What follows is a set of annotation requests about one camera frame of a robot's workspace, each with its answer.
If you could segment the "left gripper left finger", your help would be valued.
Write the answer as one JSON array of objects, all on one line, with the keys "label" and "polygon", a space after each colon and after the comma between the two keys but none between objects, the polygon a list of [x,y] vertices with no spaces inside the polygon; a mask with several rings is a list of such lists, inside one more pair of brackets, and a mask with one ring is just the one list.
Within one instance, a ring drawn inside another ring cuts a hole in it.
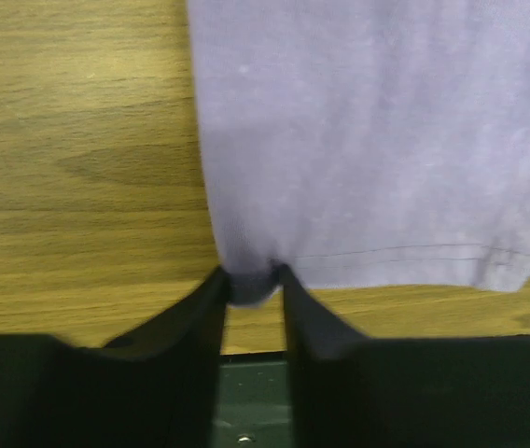
[{"label": "left gripper left finger", "polygon": [[217,268],[186,298],[99,349],[76,348],[62,447],[207,447],[230,282]]}]

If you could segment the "purple t shirt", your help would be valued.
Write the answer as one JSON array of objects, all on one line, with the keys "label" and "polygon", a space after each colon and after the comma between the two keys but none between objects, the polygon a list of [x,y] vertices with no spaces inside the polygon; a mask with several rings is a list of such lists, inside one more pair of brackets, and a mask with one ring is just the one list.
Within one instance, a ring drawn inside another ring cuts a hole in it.
[{"label": "purple t shirt", "polygon": [[530,277],[530,1],[190,1],[232,302]]}]

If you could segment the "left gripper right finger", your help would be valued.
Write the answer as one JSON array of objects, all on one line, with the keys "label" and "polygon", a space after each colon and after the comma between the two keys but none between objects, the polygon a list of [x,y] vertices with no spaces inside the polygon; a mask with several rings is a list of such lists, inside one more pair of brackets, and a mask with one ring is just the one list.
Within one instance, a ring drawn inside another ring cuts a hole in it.
[{"label": "left gripper right finger", "polygon": [[383,419],[356,362],[364,335],[318,302],[288,266],[277,276],[295,445],[385,447]]}]

